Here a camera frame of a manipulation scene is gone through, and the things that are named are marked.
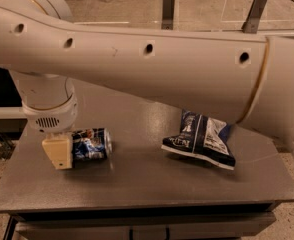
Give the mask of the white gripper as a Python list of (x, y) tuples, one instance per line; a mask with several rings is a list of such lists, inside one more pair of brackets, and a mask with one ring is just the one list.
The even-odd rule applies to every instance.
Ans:
[(36, 109), (27, 105), (23, 105), (22, 109), (33, 129), (50, 133), (42, 141), (42, 147), (53, 166), (59, 170), (71, 169), (71, 137), (65, 133), (53, 133), (68, 131), (73, 126), (78, 114), (76, 95), (50, 109)]

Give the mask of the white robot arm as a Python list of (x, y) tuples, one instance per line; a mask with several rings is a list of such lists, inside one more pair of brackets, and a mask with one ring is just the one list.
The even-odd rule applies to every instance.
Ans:
[(0, 0), (0, 66), (237, 123), (294, 155), (294, 38), (89, 27)]

